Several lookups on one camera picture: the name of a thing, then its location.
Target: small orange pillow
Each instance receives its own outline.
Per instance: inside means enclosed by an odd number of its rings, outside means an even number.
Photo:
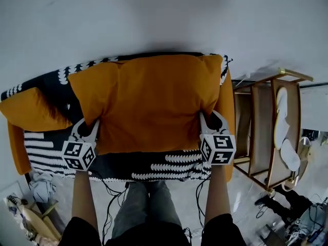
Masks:
[[[66,129],[72,125],[38,88],[5,99],[0,103],[0,111],[11,124],[33,132]]]

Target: person in black clothing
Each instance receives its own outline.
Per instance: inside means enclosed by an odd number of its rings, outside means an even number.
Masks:
[[[201,245],[246,245],[233,224],[225,178],[223,166],[212,166]],[[59,243],[66,245],[101,245],[86,172],[75,175],[72,219]],[[130,184],[105,245],[189,245],[164,181]]]
[[[298,195],[293,190],[284,191],[281,185],[275,187],[274,190],[285,196],[286,200],[291,205],[290,209],[285,208],[279,202],[271,199],[268,195],[258,199],[255,202],[255,205],[264,204],[264,206],[278,214],[287,226],[296,219],[300,218],[302,214],[313,204],[308,198]]]

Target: gray floor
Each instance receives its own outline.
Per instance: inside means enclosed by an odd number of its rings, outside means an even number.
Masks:
[[[318,141],[314,142],[313,146],[315,153],[314,159],[308,166],[303,179],[295,190],[299,194],[307,196],[310,200],[319,202],[320,198],[324,200],[328,196],[328,146],[321,147]],[[68,223],[71,216],[73,179],[55,177],[54,182],[57,185],[55,198],[59,201],[57,211],[64,223]],[[196,180],[187,182],[167,181],[181,223],[184,228],[189,227],[192,231],[193,245],[200,245],[201,242],[201,229],[195,198],[196,187],[199,183],[200,181]],[[124,185],[124,183],[109,183],[112,189],[118,191],[124,190]],[[106,219],[107,205],[111,196],[106,193],[105,187],[101,182],[92,182],[91,186],[97,211],[98,226],[101,233]],[[260,245],[261,241],[259,241],[257,235],[258,230],[266,223],[278,225],[281,222],[279,216],[268,209],[261,218],[256,219],[259,209],[254,206],[254,202],[262,196],[263,190],[237,170],[234,170],[233,178],[228,183],[228,189],[231,212],[235,224],[238,225],[245,241],[249,245]],[[208,181],[205,183],[200,196],[200,204],[203,209],[206,203],[207,190]],[[277,194],[275,199],[284,206],[289,206],[288,202],[280,194]],[[110,210],[113,217],[115,217],[118,209],[119,206],[115,202]],[[112,228],[109,229],[106,238],[110,238],[111,231]]]

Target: slipper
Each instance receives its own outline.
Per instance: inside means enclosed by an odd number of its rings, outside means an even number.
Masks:
[[[297,171],[301,165],[301,160],[288,139],[282,143],[280,156],[291,171]]]
[[[281,149],[283,140],[286,138],[289,125],[286,122],[287,117],[287,89],[280,88],[277,93],[277,118],[274,128],[273,142],[277,150]]]

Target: person's right arm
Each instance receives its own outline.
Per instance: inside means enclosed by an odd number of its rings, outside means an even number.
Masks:
[[[233,224],[225,178],[224,166],[212,166],[202,246],[246,246],[239,228]]]

